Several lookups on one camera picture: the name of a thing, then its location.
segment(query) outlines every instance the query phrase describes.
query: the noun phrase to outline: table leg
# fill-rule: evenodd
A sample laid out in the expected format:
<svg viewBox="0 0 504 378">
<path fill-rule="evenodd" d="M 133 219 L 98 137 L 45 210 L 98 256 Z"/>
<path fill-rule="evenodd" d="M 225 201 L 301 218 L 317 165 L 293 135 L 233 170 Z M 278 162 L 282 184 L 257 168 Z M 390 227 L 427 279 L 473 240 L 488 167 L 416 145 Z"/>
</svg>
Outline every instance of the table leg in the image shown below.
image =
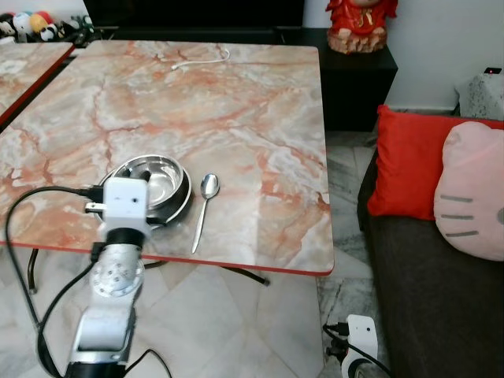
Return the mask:
<svg viewBox="0 0 504 378">
<path fill-rule="evenodd" d="M 155 261 L 155 262 L 150 262 L 148 264 L 145 264 L 144 267 L 145 267 L 145 269 L 152 269 L 152 268 L 157 268 L 159 266 L 162 266 L 162 265 L 164 265 L 166 263 L 167 263 L 167 261 Z M 231 272 L 234 272 L 234 273 L 241 274 L 241 275 L 243 275 L 245 277 L 249 277 L 252 280 L 259 282 L 261 285 L 269 286 L 269 284 L 270 284 L 270 282 L 269 282 L 269 280 L 267 278 L 258 276 L 257 274 L 253 274 L 252 272 L 249 272 L 248 270 L 245 270 L 245 269 L 228 268 L 228 267 L 225 267 L 225 266 L 221 266 L 221 268 L 227 269 L 227 270 L 229 270 Z"/>
<path fill-rule="evenodd" d="M 33 277 L 33 271 L 35 270 L 35 261 L 37 255 L 39 254 L 39 249 L 34 248 L 31 250 L 30 260 L 28 261 L 28 290 L 30 294 L 36 294 L 37 288 L 35 287 L 35 279 Z"/>
<path fill-rule="evenodd" d="M 267 278 L 260 277 L 257 274 L 253 274 L 252 272 L 249 272 L 248 270 L 240 269 L 240 268 L 228 268 L 225 266 L 223 266 L 222 268 L 227 269 L 227 270 L 234 272 L 234 273 L 241 274 L 245 277 L 249 277 L 252 280 L 259 282 L 261 285 L 269 286 L 269 284 L 270 284 L 270 282 Z"/>
</svg>

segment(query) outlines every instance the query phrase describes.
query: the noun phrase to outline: white cable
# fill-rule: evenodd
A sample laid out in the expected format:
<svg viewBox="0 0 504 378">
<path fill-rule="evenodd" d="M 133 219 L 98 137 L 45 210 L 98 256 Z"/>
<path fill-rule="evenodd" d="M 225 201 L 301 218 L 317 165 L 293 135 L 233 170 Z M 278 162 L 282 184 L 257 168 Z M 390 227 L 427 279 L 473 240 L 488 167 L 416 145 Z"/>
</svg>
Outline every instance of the white cable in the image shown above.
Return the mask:
<svg viewBox="0 0 504 378">
<path fill-rule="evenodd" d="M 222 61 L 227 61 L 229 57 L 231 57 L 231 53 L 229 52 L 228 49 L 224 49 L 224 51 L 226 52 L 227 56 L 221 59 L 215 59 L 212 61 L 183 61 L 182 63 L 177 63 L 176 65 L 173 65 L 172 71 L 175 71 L 177 68 L 182 67 L 183 65 L 204 65 L 207 63 L 221 63 Z"/>
</svg>

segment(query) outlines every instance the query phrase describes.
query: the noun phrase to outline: red figurine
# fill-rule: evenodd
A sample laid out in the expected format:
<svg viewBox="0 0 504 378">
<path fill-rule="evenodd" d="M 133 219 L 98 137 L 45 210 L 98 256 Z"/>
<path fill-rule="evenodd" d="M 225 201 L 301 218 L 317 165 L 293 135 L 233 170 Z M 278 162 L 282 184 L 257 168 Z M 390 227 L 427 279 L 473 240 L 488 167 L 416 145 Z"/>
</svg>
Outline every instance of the red figurine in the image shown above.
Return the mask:
<svg viewBox="0 0 504 378">
<path fill-rule="evenodd" d="M 387 42 L 385 17 L 396 17 L 398 0 L 331 0 L 329 46 L 340 53 L 371 53 Z"/>
</svg>

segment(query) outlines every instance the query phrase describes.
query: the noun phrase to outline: black cabinet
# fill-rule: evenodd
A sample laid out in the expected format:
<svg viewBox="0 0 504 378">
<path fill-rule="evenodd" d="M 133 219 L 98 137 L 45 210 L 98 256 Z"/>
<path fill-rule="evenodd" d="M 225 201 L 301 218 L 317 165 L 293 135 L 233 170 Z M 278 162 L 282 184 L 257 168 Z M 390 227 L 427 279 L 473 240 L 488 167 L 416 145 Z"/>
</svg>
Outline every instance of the black cabinet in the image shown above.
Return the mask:
<svg viewBox="0 0 504 378">
<path fill-rule="evenodd" d="M 326 130 L 371 131 L 376 108 L 383 104 L 397 65 L 387 47 L 372 54 L 345 55 L 331 50 L 327 29 L 285 31 L 287 45 L 315 46 L 321 61 Z"/>
</svg>

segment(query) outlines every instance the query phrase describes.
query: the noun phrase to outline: stainless steel bowl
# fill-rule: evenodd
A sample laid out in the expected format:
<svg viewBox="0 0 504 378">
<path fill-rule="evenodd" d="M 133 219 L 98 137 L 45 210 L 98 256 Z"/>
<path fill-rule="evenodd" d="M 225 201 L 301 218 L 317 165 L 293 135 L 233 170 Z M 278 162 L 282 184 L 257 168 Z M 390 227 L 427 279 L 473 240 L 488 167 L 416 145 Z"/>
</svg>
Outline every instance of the stainless steel bowl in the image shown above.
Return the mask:
<svg viewBox="0 0 504 378">
<path fill-rule="evenodd" d="M 179 162 L 160 155 L 143 155 L 126 161 L 112 177 L 145 179 L 149 187 L 149 210 L 159 209 L 180 189 L 183 169 Z"/>
<path fill-rule="evenodd" d="M 107 179 L 109 179 L 115 171 L 108 173 L 103 177 L 99 184 L 102 186 Z M 192 197 L 192 182 L 189 174 L 183 169 L 183 179 L 180 189 L 161 207 L 158 209 L 147 210 L 147 223 L 150 224 L 152 229 L 158 228 L 164 224 L 169 223 L 178 217 L 184 209 L 189 206 Z M 97 219 L 102 221 L 102 213 L 96 212 L 94 214 Z"/>
</svg>

